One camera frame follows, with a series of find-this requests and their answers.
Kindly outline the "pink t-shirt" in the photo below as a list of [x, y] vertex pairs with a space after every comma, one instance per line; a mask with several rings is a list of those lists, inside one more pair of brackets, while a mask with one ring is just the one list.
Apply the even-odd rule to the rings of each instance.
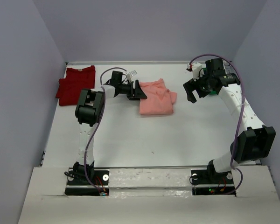
[[162, 78], [154, 82], [140, 82], [142, 91], [147, 96], [140, 100], [140, 115], [171, 115], [174, 113], [174, 103], [177, 93], [170, 91]]

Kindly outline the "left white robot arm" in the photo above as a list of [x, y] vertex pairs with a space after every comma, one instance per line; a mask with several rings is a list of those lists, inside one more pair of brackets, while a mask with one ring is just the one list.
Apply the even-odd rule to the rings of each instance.
[[130, 78], [123, 80], [125, 69], [114, 67], [107, 71], [112, 72], [111, 78], [103, 83], [101, 76], [101, 86], [98, 89], [81, 90], [75, 110], [80, 131], [78, 157], [72, 168], [72, 178], [95, 188], [98, 188], [98, 185], [92, 182], [95, 176], [94, 136], [102, 121], [107, 100], [119, 94], [126, 95], [129, 100], [147, 99], [138, 80], [132, 81]]

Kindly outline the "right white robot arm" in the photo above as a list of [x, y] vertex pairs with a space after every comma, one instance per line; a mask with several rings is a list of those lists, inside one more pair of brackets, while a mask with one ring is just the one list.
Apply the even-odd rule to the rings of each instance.
[[190, 62], [187, 71], [192, 79], [183, 84], [187, 100], [196, 102], [193, 92], [200, 98], [215, 92], [225, 103], [230, 115], [237, 123], [236, 134], [229, 152], [211, 160], [205, 177], [211, 183], [218, 182], [223, 174], [250, 161], [260, 160], [269, 155], [276, 131], [266, 126], [255, 114], [243, 93], [237, 74], [227, 72], [223, 59], [214, 58], [202, 65]]

